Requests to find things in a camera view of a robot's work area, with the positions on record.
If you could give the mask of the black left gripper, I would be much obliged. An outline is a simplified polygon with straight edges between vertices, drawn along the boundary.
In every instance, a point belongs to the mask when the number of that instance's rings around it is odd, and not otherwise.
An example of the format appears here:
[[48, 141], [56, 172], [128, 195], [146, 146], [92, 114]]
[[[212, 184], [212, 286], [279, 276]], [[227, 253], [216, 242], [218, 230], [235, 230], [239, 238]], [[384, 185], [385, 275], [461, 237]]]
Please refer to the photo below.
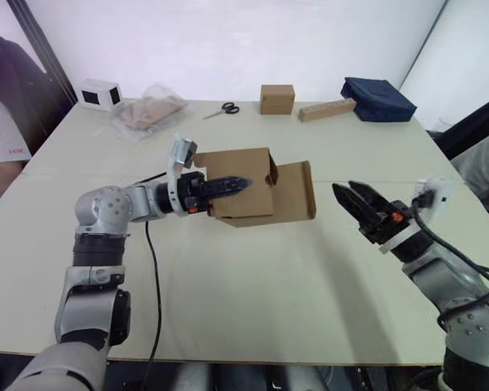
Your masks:
[[252, 184], [250, 178], [227, 176], [206, 180], [202, 172], [186, 173], [177, 181], [178, 199], [188, 214], [208, 213], [209, 200], [233, 196]]

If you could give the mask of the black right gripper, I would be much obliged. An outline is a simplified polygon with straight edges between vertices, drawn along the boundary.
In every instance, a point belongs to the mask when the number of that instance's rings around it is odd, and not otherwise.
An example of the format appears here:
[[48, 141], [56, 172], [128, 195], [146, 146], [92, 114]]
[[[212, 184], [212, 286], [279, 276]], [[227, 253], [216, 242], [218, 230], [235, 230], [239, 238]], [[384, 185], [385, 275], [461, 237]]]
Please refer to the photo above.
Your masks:
[[[359, 223], [359, 231], [372, 244], [385, 244], [410, 225], [412, 210], [402, 201], [389, 202], [364, 182], [349, 181], [350, 187], [332, 185], [337, 202]], [[375, 222], [368, 217], [377, 215]]]

